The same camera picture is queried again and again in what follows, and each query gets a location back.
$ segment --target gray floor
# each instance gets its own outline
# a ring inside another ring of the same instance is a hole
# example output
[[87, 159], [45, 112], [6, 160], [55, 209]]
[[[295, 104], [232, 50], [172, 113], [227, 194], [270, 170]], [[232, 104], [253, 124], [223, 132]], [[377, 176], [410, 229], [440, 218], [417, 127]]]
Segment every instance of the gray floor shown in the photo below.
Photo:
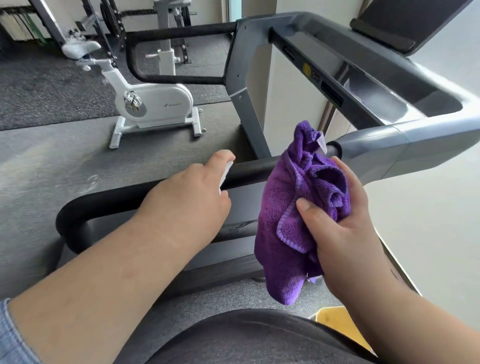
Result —
[[[55, 216], [88, 192], [168, 177], [229, 148], [237, 161], [253, 159], [230, 102], [202, 106], [207, 133], [190, 128], [130, 134], [108, 150], [115, 118], [0, 132], [0, 298], [14, 296], [51, 272], [62, 245]], [[163, 343], [193, 323], [232, 309], [285, 309], [310, 316], [339, 302], [323, 283], [308, 283], [297, 303], [282, 306], [252, 280], [160, 303], [128, 341], [119, 363], [143, 363]]]
[[[192, 64], [177, 65], [178, 75], [222, 76], [230, 39], [203, 36], [188, 39]], [[145, 59], [155, 53], [158, 42], [140, 44], [139, 68], [158, 74], [158, 60]], [[94, 57], [105, 58], [103, 51]], [[140, 83], [128, 70], [125, 53], [118, 55], [118, 68], [131, 84]], [[82, 71], [60, 51], [37, 44], [16, 44], [16, 50], [0, 59], [0, 130], [9, 130], [66, 121], [78, 121], [118, 115], [115, 94], [102, 84], [98, 67]], [[195, 105], [229, 101], [222, 85], [186, 85]]]

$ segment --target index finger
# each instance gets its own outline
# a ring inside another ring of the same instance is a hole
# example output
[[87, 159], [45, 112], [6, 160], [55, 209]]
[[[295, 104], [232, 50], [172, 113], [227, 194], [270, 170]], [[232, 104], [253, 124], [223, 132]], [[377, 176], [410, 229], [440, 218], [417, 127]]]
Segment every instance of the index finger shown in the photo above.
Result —
[[227, 149], [219, 150], [210, 157], [208, 162], [205, 164], [205, 168], [207, 169], [207, 173], [209, 174], [209, 176], [211, 176], [215, 180], [218, 180], [218, 182], [220, 183], [220, 179], [225, 172], [227, 163], [234, 160], [235, 155], [231, 151]]
[[350, 205], [352, 215], [357, 215], [364, 211], [368, 211], [368, 196], [363, 188], [363, 184], [353, 171], [339, 158], [333, 157], [332, 160], [342, 170], [348, 184], [348, 194], [350, 195]]

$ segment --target yellow sticker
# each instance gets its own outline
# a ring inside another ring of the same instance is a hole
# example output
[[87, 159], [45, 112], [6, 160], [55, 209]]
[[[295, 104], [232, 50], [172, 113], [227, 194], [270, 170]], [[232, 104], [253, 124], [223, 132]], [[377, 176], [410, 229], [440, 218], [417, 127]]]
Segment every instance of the yellow sticker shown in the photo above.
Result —
[[312, 75], [312, 69], [310, 68], [309, 65], [306, 63], [303, 64], [303, 73], [307, 76], [310, 77]]

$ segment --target person's left hand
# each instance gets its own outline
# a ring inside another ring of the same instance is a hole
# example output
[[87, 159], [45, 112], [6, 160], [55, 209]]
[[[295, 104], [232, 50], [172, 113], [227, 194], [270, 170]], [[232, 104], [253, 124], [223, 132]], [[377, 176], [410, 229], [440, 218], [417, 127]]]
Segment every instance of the person's left hand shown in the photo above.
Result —
[[165, 243], [196, 254], [216, 236], [230, 212], [227, 191], [218, 193], [227, 163], [235, 156], [229, 150], [213, 154], [205, 164], [162, 181], [146, 196], [133, 219], [146, 224]]

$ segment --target forearm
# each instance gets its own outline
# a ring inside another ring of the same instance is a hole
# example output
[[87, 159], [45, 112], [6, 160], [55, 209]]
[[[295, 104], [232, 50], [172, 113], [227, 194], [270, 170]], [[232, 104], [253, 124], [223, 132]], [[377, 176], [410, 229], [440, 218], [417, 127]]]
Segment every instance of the forearm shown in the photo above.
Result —
[[196, 253], [145, 224], [134, 218], [10, 302], [20, 333], [45, 363], [112, 363]]
[[480, 357], [478, 332], [403, 285], [347, 308], [386, 363], [477, 363]]

